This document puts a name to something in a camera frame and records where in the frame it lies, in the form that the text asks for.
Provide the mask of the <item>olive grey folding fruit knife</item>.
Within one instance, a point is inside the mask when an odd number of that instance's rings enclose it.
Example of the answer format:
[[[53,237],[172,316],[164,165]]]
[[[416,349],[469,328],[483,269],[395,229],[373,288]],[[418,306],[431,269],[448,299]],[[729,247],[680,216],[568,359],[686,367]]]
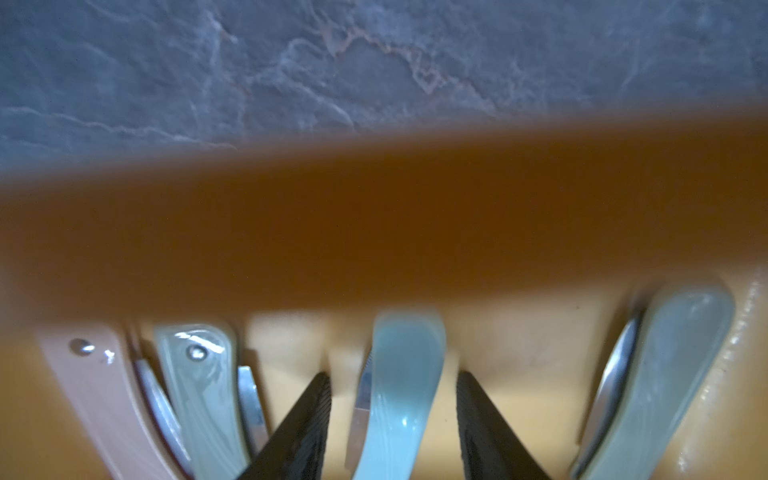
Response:
[[[722,284],[664,287],[631,304],[601,375],[573,479],[648,479],[730,330]]]

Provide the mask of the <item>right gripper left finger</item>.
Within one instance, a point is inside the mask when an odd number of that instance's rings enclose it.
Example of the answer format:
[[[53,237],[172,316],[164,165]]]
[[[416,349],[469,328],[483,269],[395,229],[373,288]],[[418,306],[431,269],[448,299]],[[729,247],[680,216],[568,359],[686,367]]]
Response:
[[[331,407],[330,377],[317,373],[239,479],[320,479]]]

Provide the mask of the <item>yellow plastic tray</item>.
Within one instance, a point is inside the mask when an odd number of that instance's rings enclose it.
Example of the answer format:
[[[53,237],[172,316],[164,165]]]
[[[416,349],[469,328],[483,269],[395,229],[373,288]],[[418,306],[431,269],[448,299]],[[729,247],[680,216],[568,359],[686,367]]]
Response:
[[[767,109],[600,115],[1,178],[1,475],[110,474],[35,331],[86,322],[158,360],[153,327],[222,322],[272,429],[330,376],[323,475],[342,479],[381,310],[443,318],[418,479],[460,479],[471,372],[564,479],[631,304],[722,284],[735,312],[659,479],[767,475]]]

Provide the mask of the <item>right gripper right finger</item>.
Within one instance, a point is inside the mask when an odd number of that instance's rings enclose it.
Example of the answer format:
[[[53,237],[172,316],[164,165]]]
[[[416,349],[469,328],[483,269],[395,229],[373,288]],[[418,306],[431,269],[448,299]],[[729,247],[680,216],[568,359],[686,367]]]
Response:
[[[466,479],[549,479],[468,371],[457,376],[456,410]]]

